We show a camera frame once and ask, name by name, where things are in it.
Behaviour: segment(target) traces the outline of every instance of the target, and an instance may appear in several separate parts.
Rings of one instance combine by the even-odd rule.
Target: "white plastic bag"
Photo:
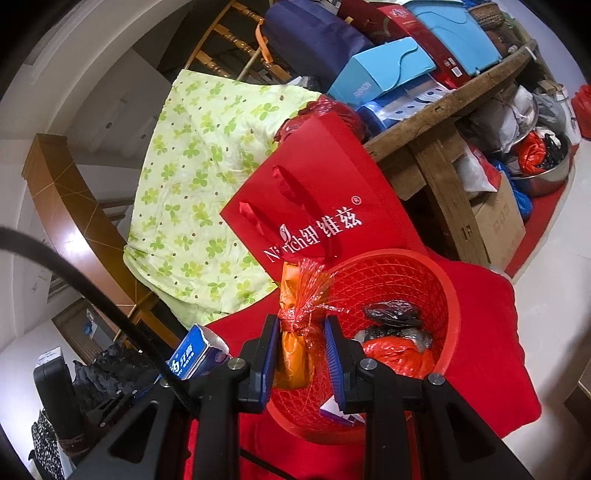
[[[501,183],[497,169],[490,165],[478,149],[468,144],[464,154],[453,164],[467,193],[496,192]]]

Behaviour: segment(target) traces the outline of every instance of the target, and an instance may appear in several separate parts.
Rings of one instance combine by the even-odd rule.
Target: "green floral blanket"
[[[183,70],[154,130],[124,261],[186,327],[276,288],[219,216],[277,147],[275,133],[318,93]]]

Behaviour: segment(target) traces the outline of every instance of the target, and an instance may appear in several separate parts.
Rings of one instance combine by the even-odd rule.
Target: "orange package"
[[[388,365],[398,375],[424,378],[435,368],[431,349],[423,353],[408,338],[386,336],[363,344],[365,355]]]
[[[307,387],[324,351],[323,304],[330,275],[309,259],[299,265],[285,263],[281,277],[281,349],[277,355],[274,386],[284,390]]]

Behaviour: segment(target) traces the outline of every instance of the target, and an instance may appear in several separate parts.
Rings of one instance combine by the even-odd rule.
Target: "black plastic bag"
[[[418,307],[404,300],[380,301],[366,305],[361,310],[368,320],[399,329],[423,326]]]

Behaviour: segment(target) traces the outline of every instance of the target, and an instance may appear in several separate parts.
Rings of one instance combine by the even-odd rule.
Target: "tile floor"
[[[581,143],[554,218],[515,284],[519,338],[543,413],[505,441],[536,480],[569,479],[587,442],[563,401],[591,358],[591,142]]]

